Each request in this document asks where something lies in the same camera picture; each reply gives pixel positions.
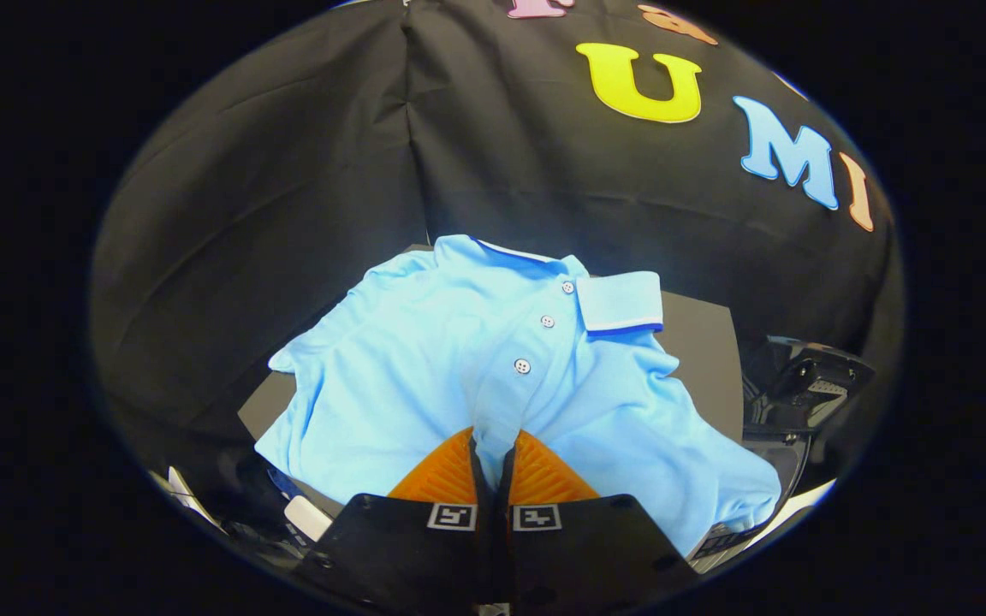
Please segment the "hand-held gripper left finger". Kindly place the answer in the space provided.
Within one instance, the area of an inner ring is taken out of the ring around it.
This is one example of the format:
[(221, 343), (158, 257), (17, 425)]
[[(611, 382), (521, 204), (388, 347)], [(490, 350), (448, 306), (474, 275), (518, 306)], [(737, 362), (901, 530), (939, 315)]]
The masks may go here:
[(355, 609), (478, 613), (490, 593), (489, 499), (463, 429), (386, 495), (352, 496), (294, 577)]

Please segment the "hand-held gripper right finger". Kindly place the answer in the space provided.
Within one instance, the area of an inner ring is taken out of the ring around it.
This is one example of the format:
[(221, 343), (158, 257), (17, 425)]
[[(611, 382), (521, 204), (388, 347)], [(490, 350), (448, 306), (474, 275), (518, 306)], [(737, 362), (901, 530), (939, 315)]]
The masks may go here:
[(510, 613), (646, 613), (699, 583), (637, 498), (600, 495), (531, 433), (503, 471), (497, 595)]

